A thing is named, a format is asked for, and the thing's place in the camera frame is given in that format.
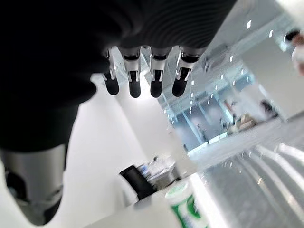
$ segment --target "black chair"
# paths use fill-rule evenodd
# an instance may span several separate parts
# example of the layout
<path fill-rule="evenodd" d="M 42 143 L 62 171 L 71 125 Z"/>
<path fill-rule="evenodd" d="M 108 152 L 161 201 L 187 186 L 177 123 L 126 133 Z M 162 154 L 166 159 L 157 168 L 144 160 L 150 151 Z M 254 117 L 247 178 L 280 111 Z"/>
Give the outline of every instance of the black chair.
<path fill-rule="evenodd" d="M 138 200 L 142 200 L 156 192 L 153 186 L 133 165 L 121 171 L 119 174 L 122 175 L 135 190 Z"/>

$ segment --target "white wall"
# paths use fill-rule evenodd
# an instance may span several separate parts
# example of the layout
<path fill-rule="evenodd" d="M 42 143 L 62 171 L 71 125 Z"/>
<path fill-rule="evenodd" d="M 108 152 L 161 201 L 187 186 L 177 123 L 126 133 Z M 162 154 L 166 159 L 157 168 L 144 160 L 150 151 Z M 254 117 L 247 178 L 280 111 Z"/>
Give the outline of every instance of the white wall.
<path fill-rule="evenodd" d="M 150 86 L 144 76 L 140 77 L 140 83 L 142 92 L 139 98 L 132 98 L 129 85 L 125 84 L 121 86 L 117 100 L 144 153 L 149 160 L 156 155 L 171 154 L 181 173 L 192 174 L 196 167 L 188 159 L 181 140 L 157 99 L 151 96 Z"/>
<path fill-rule="evenodd" d="M 64 197 L 46 228 L 82 228 L 125 207 L 118 173 L 147 162 L 121 107 L 105 89 L 82 104 L 73 128 L 64 176 Z M 0 227 L 32 228 L 5 186 L 0 169 Z"/>
<path fill-rule="evenodd" d="M 242 58 L 284 119 L 304 110 L 304 77 L 294 69 L 291 56 L 282 52 L 272 38 L 250 49 Z"/>
<path fill-rule="evenodd" d="M 280 6 L 290 14 L 296 23 L 304 29 L 304 1 L 303 0 L 276 0 Z"/>

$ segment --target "white ceiling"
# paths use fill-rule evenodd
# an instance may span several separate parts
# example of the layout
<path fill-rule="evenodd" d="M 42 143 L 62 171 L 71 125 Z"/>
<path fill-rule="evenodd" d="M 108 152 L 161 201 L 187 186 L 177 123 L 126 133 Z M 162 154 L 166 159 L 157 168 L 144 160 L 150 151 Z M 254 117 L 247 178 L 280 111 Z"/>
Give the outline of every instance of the white ceiling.
<path fill-rule="evenodd" d="M 249 20 L 252 20 L 251 28 L 247 29 Z M 194 93 L 195 97 L 202 97 L 203 93 L 211 94 L 215 85 L 218 85 L 218 90 L 220 90 L 229 83 L 232 84 L 233 80 L 241 76 L 241 70 L 246 68 L 240 59 L 242 53 L 267 38 L 270 30 L 274 30 L 274 37 L 283 39 L 284 34 L 292 25 L 292 21 L 283 14 L 275 0 L 238 0 L 208 49 L 195 65 L 186 91 L 179 98 L 172 94 L 179 48 L 172 49 L 164 72 L 163 93 L 158 98 L 160 105 L 164 109 L 170 109 L 170 115 L 176 115 L 189 108 L 191 93 Z M 209 62 L 217 60 L 219 57 L 214 55 L 214 51 L 219 47 L 224 51 L 224 60 L 205 73 L 204 59 L 208 58 Z M 120 52 L 117 48 L 113 48 L 112 54 L 119 84 L 127 83 Z M 234 56 L 232 63 L 229 61 L 231 55 Z M 150 50 L 142 48 L 141 71 L 148 72 L 149 56 Z M 220 79 L 221 74 L 225 75 L 224 80 Z M 151 81 L 150 73 L 146 75 L 146 78 L 148 82 Z M 191 86 L 191 80 L 195 81 L 194 86 Z"/>

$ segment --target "black fingertip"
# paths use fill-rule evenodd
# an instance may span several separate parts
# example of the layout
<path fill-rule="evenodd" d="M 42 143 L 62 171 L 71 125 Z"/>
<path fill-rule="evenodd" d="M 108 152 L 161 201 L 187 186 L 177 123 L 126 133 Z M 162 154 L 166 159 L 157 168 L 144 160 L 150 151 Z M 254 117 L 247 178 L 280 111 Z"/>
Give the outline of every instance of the black fingertip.
<path fill-rule="evenodd" d="M 134 98 L 138 98 L 141 94 L 141 86 L 139 82 L 129 82 L 130 95 Z"/>
<path fill-rule="evenodd" d="M 162 82 L 151 81 L 150 92 L 153 97 L 158 98 L 162 94 Z"/>
<path fill-rule="evenodd" d="M 172 93 L 175 97 L 180 97 L 184 94 L 185 89 L 186 89 L 187 81 L 185 80 L 177 80 L 175 79 L 173 88 L 172 88 Z"/>

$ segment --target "person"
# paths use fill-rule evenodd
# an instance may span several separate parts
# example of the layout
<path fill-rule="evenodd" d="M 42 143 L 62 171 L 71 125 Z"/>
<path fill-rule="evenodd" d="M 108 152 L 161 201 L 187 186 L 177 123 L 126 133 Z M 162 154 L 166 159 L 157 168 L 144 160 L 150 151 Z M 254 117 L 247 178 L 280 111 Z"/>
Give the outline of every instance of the person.
<path fill-rule="evenodd" d="M 286 40 L 295 46 L 291 59 L 296 70 L 304 76 L 304 35 L 299 30 L 294 30 L 286 35 Z"/>

